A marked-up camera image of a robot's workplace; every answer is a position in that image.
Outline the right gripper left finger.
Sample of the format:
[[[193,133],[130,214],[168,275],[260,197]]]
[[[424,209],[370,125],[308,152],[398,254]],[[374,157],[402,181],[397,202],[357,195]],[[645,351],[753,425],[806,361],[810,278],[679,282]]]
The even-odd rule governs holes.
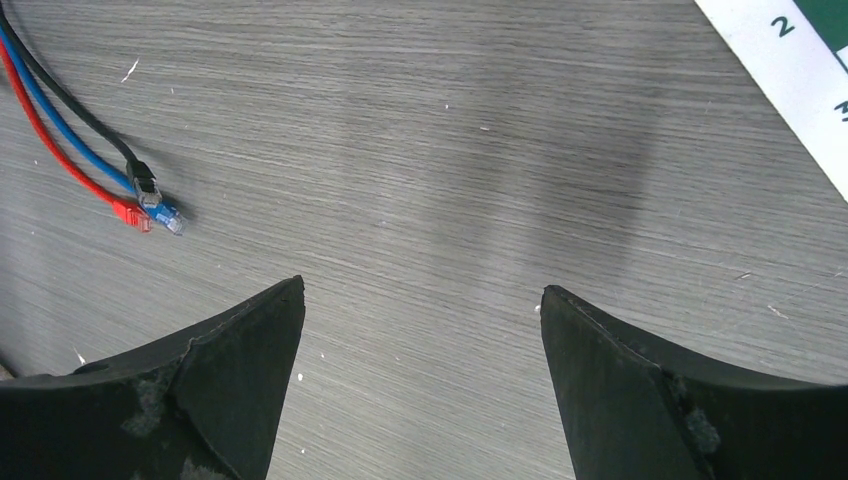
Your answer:
[[[5,479],[263,479],[304,282],[62,375],[1,384]]]

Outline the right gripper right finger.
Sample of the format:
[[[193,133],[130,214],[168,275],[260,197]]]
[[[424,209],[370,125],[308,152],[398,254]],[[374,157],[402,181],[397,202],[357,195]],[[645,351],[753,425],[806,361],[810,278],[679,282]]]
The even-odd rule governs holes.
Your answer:
[[[847,389],[685,348],[550,285],[541,336],[579,479],[843,479]]]

